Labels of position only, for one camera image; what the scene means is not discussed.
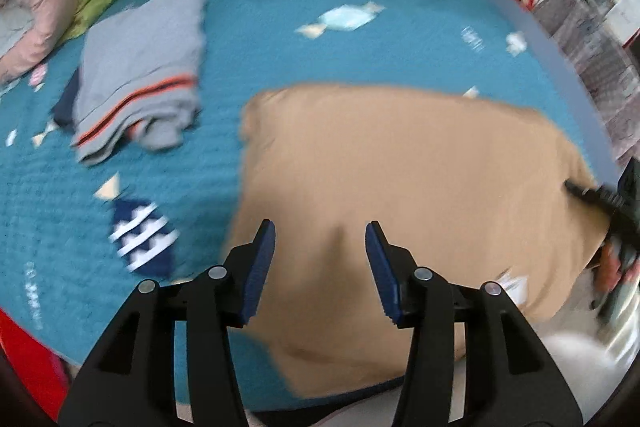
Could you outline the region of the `right hand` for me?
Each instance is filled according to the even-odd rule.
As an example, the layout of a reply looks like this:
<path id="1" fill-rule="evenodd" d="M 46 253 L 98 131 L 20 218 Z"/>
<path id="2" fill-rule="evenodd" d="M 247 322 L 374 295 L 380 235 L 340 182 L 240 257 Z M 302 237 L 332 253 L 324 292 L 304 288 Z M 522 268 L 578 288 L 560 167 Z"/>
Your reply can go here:
<path id="1" fill-rule="evenodd" d="M 594 281 L 594 288 L 599 294 L 609 294 L 618 283 L 631 283 L 638 276 L 639 260 L 636 260 L 626 273 L 623 273 L 613 242 L 608 241 L 603 244 L 600 265 Z"/>

